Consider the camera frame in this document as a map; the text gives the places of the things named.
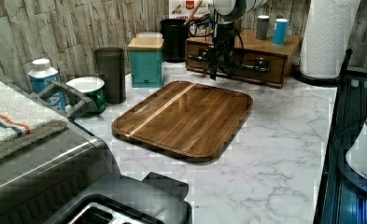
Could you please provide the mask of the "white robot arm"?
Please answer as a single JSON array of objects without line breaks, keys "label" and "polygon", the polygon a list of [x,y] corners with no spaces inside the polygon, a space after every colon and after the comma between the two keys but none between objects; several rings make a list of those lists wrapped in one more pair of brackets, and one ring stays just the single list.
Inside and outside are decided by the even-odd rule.
[{"label": "white robot arm", "polygon": [[211,0],[212,44],[208,48],[209,75],[216,79],[218,70],[223,70],[220,59],[226,63],[233,53],[235,37],[239,31],[235,22],[248,12],[263,6],[267,0]]}]

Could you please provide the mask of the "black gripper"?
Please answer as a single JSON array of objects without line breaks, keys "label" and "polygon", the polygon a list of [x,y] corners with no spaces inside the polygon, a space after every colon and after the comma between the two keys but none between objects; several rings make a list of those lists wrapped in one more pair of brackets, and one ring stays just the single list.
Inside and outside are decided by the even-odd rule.
[{"label": "black gripper", "polygon": [[215,80],[217,77],[218,57],[223,56],[223,71],[228,77],[233,76],[231,67],[231,55],[233,53],[235,41],[235,22],[217,22],[214,25],[212,34],[213,46],[208,48],[208,61],[210,78]]}]

